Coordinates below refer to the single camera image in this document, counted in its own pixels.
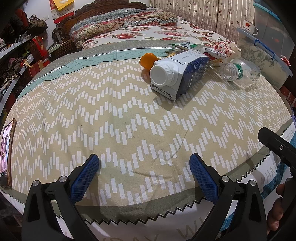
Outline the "person right hand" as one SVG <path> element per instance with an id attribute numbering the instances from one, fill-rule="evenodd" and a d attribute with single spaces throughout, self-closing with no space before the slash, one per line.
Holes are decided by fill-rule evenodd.
<path id="1" fill-rule="evenodd" d="M 283 217 L 284 210 L 281 205 L 282 197 L 285 192 L 285 184 L 280 184 L 276 188 L 276 193 L 280 197 L 273 203 L 272 209 L 269 211 L 267 216 L 267 233 L 270 231 L 276 231 L 280 225 L 280 220 Z"/>

